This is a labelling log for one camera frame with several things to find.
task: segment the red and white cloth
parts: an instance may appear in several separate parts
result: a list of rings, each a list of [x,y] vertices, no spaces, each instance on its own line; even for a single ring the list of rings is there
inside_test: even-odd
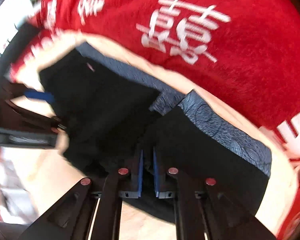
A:
[[[179,72],[300,157],[300,15],[289,0],[42,0],[45,29],[13,74],[66,29]]]

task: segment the gray fabric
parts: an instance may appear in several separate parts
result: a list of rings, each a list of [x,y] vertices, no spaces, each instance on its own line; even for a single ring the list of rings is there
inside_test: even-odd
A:
[[[87,42],[81,44],[76,49],[82,56],[91,58],[101,63],[118,75],[130,81],[134,81],[141,85],[160,91],[160,95],[150,107],[151,111],[157,111],[158,113],[164,115],[174,108],[185,96],[184,94],[168,86],[166,83],[133,66],[113,58],[105,57]]]
[[[194,90],[178,106],[202,132],[270,176],[270,149],[222,119]]]

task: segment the blue strip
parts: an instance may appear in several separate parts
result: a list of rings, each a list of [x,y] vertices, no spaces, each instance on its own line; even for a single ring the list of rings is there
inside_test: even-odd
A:
[[[153,170],[154,170],[154,191],[155,196],[159,197],[159,171],[157,166],[157,153],[153,148]]]
[[[141,197],[142,191],[142,175],[143,175],[143,150],[140,153],[139,173],[138,173],[138,197]]]
[[[54,102],[54,97],[51,93],[38,92],[34,89],[27,90],[24,93],[24,95],[26,96],[26,98],[39,99],[39,100],[47,101],[48,104],[51,104],[51,103]]]

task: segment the beige surface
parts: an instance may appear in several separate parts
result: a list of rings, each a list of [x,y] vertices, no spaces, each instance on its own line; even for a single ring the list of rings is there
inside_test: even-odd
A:
[[[272,166],[271,166],[271,177],[269,179],[268,187],[266,189],[265,196],[261,203],[261,206],[256,214],[256,217],[274,234],[277,234],[280,225],[282,224],[284,218],[290,210],[290,207],[293,203],[294,196],[298,188],[297,175],[293,171],[287,157],[282,152],[282,150],[275,145],[271,140],[269,140],[263,133],[261,133],[254,125],[252,125],[247,119],[242,115],[236,112],[234,109],[230,108],[228,105],[223,103],[221,100],[204,90],[203,88],[195,85],[193,82],[185,78],[179,73],[173,71],[165,70],[164,68],[156,65],[152,65],[143,58],[133,54],[130,51],[127,51],[125,48],[121,47],[117,43],[98,35],[89,35],[82,33],[75,33],[72,31],[65,32],[60,38],[59,41],[56,41],[52,47],[47,48],[46,51],[41,52],[35,60],[27,62],[27,65],[24,66],[22,71],[19,72],[18,80],[20,82],[26,83],[28,86],[33,87],[37,90],[42,90],[42,86],[38,79],[38,71],[43,68],[49,67],[51,64],[58,61],[61,57],[67,54],[71,49],[76,45],[81,44],[83,41],[87,40],[92,46],[98,49],[106,56],[116,58],[120,61],[127,62],[130,65],[133,65],[144,72],[149,73],[150,75],[162,80],[171,87],[179,90],[182,93],[188,93],[192,89],[195,89],[196,92],[204,98],[212,109],[222,118],[238,127],[239,129],[246,132],[251,137],[262,141],[266,146],[271,149],[272,152]],[[52,112],[49,112],[49,107],[45,103],[34,103],[27,99],[19,99],[18,105],[23,106],[27,109],[37,111],[40,109],[42,112],[43,108],[46,108],[45,114],[50,116]],[[34,199],[40,209],[40,207],[47,207],[52,204],[52,198],[40,199],[36,196],[36,191],[45,188],[47,192],[54,192],[54,187],[57,187],[56,192],[53,193],[54,196],[57,196],[61,192],[61,188],[67,188],[66,185],[71,184],[68,181],[69,178],[76,178],[79,176],[78,171],[73,168],[66,168],[69,173],[69,177],[65,176],[64,172],[61,172],[58,169],[58,166],[64,166],[65,161],[62,160],[57,152],[51,151],[48,154],[51,160],[45,160],[48,164],[43,164],[40,167],[38,172],[38,177],[35,178],[36,185],[28,185],[29,191],[33,194]],[[19,169],[22,168],[22,162],[19,165],[16,165]],[[45,174],[47,172],[51,173],[49,177],[42,175],[40,179],[39,173]],[[58,175],[58,183],[55,183],[54,186],[51,183],[43,182],[43,180],[48,181],[48,179],[55,178],[53,174]]]

